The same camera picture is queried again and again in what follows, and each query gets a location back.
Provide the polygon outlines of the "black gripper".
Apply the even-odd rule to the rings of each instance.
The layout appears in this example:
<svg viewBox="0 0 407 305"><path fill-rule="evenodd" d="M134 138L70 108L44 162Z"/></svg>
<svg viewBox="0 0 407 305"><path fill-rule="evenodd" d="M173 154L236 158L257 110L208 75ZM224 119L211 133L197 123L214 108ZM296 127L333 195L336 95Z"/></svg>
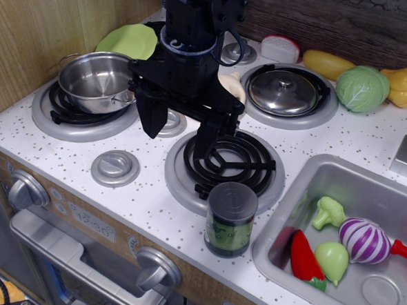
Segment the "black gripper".
<svg viewBox="0 0 407 305"><path fill-rule="evenodd" d="M194 159L206 158L220 137L237 133L244 105L220 84L219 64L210 54L165 51L163 61L132 59L128 67L141 125L150 138L166 125L169 108L201 122Z"/></svg>

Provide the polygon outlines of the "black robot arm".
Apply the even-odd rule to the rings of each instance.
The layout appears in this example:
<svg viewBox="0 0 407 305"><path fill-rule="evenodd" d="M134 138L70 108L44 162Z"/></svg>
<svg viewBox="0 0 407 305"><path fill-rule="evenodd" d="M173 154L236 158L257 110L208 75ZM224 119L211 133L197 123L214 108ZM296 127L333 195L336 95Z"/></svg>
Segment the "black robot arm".
<svg viewBox="0 0 407 305"><path fill-rule="evenodd" d="M208 156L217 139L237 132L244 105L220 83L224 35L240 41L246 0L165 0L160 32L163 61L131 60L134 93L144 132L155 138L173 109L200 123L194 156Z"/></svg>

